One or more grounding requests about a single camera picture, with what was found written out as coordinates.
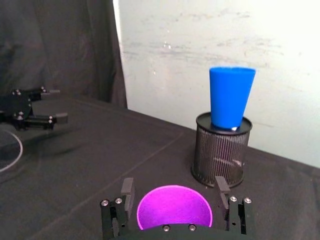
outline black curtain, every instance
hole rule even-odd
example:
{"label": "black curtain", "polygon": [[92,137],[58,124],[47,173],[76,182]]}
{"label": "black curtain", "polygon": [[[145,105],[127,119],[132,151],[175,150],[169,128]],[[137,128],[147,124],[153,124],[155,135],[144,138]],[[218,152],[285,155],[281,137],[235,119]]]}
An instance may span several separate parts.
{"label": "black curtain", "polygon": [[0,94],[41,86],[127,106],[112,0],[0,0]]}

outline white wall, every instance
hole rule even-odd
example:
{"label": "white wall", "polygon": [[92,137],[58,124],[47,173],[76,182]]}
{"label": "white wall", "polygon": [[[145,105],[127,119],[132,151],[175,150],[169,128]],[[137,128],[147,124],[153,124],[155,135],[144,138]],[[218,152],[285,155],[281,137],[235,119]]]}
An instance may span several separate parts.
{"label": "white wall", "polygon": [[195,129],[209,68],[250,66],[249,145],[320,167],[317,1],[118,1],[129,109]]}

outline purple cup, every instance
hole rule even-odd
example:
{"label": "purple cup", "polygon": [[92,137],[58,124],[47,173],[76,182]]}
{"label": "purple cup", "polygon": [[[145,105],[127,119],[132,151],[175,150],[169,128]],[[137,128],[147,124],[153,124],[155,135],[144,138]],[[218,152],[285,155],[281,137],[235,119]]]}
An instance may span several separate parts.
{"label": "purple cup", "polygon": [[197,191],[179,185],[161,186],[148,192],[138,205],[136,218],[141,230],[164,224],[195,224],[211,227],[213,214]]}

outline mesh cylinder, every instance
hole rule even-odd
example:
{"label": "mesh cylinder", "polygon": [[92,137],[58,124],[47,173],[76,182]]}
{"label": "mesh cylinder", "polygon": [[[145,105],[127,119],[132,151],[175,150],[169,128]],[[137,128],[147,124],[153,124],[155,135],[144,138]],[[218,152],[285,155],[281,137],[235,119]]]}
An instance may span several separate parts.
{"label": "mesh cylinder", "polygon": [[229,187],[240,184],[244,178],[244,161],[252,124],[242,119],[236,130],[221,129],[211,124],[210,112],[196,119],[196,144],[193,176],[202,184],[213,187],[215,176],[225,178]]}

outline black cloth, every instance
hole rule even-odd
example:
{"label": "black cloth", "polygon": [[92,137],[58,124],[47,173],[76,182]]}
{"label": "black cloth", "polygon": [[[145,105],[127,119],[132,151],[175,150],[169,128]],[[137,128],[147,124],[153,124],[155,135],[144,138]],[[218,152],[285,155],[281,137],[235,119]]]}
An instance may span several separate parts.
{"label": "black cloth", "polygon": [[127,106],[113,1],[0,1],[0,95],[41,86]]}
{"label": "black cloth", "polygon": [[[136,188],[132,230],[139,200],[163,185],[200,192],[213,210],[213,227],[224,228],[217,190],[190,172],[194,130],[87,98],[40,101],[34,108],[68,112],[69,123],[49,132],[10,128],[24,154],[1,176],[1,240],[101,240],[99,203],[117,197],[126,177]],[[257,239],[320,239],[318,168],[249,148],[244,174],[231,192],[252,199]]]}

